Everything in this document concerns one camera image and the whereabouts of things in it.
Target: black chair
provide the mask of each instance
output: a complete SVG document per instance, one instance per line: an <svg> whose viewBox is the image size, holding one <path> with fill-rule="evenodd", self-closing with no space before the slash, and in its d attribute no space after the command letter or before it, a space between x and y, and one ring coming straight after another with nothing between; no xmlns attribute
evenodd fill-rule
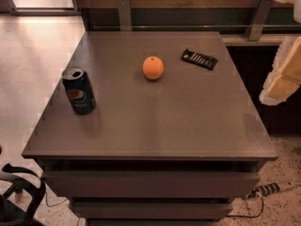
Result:
<svg viewBox="0 0 301 226"><path fill-rule="evenodd" d="M39 178L39 176L30 169L12 167L10 164L0 165L0 180L12 183L4 194L0 194L0 226L43 226L42 223L34 219L34 215L45 195L45 183L39 178L40 187L35 187L25 180L25 178L14 175L13 173L27 173ZM31 203L28 204L26 211L8 199L13 192L19 194L23 190L27 191L32 197Z"/></svg>

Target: black cable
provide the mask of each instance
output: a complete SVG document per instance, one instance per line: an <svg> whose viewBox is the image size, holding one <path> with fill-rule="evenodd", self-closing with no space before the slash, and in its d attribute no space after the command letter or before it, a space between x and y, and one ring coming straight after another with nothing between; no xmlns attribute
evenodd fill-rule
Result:
<svg viewBox="0 0 301 226"><path fill-rule="evenodd" d="M67 200L67 198L66 198L63 202L59 202L59 203L54 204L54 205L49 205L49 204L48 204L48 194L47 194L47 192L45 192L45 195L46 195L46 197L45 197L45 199L46 199L46 205L47 205L48 207L55 207L55 206L58 206L58 205L62 204L63 202L65 202L65 201Z"/></svg>
<svg viewBox="0 0 301 226"><path fill-rule="evenodd" d="M256 216L246 216L246 215L227 215L227 217L237 217L237 218L258 218L263 213L264 201L263 197L261 197L261 212Z"/></svg>

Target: orange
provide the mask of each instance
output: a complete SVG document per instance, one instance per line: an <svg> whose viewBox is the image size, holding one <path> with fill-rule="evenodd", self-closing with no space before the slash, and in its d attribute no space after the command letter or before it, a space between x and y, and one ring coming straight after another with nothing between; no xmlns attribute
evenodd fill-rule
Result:
<svg viewBox="0 0 301 226"><path fill-rule="evenodd" d="M163 72L164 64L159 57L149 56L144 60L143 73L147 78L151 80L158 79L162 76Z"/></svg>

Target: soda can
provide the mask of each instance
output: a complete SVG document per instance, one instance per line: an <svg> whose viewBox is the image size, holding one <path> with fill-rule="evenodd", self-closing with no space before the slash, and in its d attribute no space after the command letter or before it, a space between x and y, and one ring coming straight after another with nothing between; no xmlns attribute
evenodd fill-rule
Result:
<svg viewBox="0 0 301 226"><path fill-rule="evenodd" d="M62 82L75 113L86 115L95 107L95 97L87 72L78 66L67 68L62 73Z"/></svg>

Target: floor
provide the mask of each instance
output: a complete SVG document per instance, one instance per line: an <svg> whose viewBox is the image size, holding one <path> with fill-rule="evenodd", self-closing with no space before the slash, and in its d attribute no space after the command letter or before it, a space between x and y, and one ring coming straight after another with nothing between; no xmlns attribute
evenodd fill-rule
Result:
<svg viewBox="0 0 301 226"><path fill-rule="evenodd" d="M51 97L85 29L81 17L11 17L0 14L0 163L23 166L41 174L32 160L21 157L25 143ZM272 137L279 159L260 171L260 185L291 181L301 184L301 137ZM0 182L0 193L9 183ZM48 187L35 218L45 225L85 225ZM12 195L26 208L28 195ZM261 199L233 202L232 215L258 215ZM263 213L257 218L224 218L207 226L301 224L301 186L264 197Z"/></svg>

